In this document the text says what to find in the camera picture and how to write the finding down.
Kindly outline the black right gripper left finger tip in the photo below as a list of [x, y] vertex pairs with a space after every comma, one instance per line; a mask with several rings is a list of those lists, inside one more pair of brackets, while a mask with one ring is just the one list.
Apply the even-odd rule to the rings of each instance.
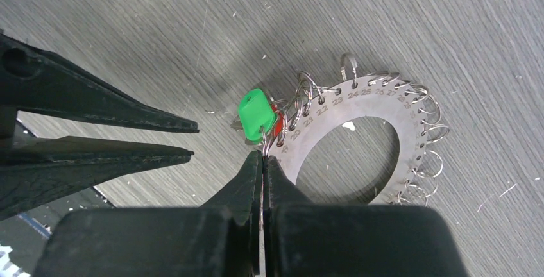
[[263, 157], [198, 207], [79, 210], [55, 228], [35, 276], [256, 276]]

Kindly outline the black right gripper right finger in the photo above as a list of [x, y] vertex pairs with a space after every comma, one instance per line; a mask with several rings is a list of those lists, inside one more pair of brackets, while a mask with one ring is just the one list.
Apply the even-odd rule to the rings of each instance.
[[435, 210], [313, 203], [263, 163], [267, 276], [466, 276], [450, 228]]

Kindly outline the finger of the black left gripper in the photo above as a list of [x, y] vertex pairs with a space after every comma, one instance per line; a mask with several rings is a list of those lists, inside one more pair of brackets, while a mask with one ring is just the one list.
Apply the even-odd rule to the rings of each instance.
[[187, 163], [180, 147], [85, 137], [1, 148], [1, 219], [127, 175]]
[[197, 133], [197, 122], [150, 107], [52, 51], [1, 35], [1, 105], [61, 119]]

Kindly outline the silver key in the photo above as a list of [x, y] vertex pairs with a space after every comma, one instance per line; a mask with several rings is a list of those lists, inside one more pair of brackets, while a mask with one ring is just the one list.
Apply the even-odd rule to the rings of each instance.
[[238, 119], [234, 120], [231, 123], [230, 128], [236, 132], [236, 134], [239, 136], [239, 138], [242, 138], [244, 140], [244, 143], [247, 146], [254, 146], [255, 145], [254, 142], [247, 139], [247, 137], [245, 135], [245, 132], [244, 132], [244, 130], [242, 128], [242, 124], [241, 124], [240, 120], [238, 120]]

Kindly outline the green key tag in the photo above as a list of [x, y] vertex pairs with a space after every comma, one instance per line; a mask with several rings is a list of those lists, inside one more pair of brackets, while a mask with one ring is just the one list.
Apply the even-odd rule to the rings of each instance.
[[267, 95], [259, 88], [249, 91], [242, 98], [237, 111], [246, 139], [253, 143], [262, 141], [261, 128], [268, 133], [276, 122], [276, 113]]

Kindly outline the red key tag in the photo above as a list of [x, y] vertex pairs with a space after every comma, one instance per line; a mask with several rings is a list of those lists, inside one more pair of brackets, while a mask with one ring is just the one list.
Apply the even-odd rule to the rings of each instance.
[[281, 134], [284, 127], [284, 112], [281, 110], [278, 110], [275, 112], [275, 114], [277, 118], [276, 118], [275, 127], [273, 128], [273, 132], [272, 132], [274, 139], [277, 138], [279, 134]]

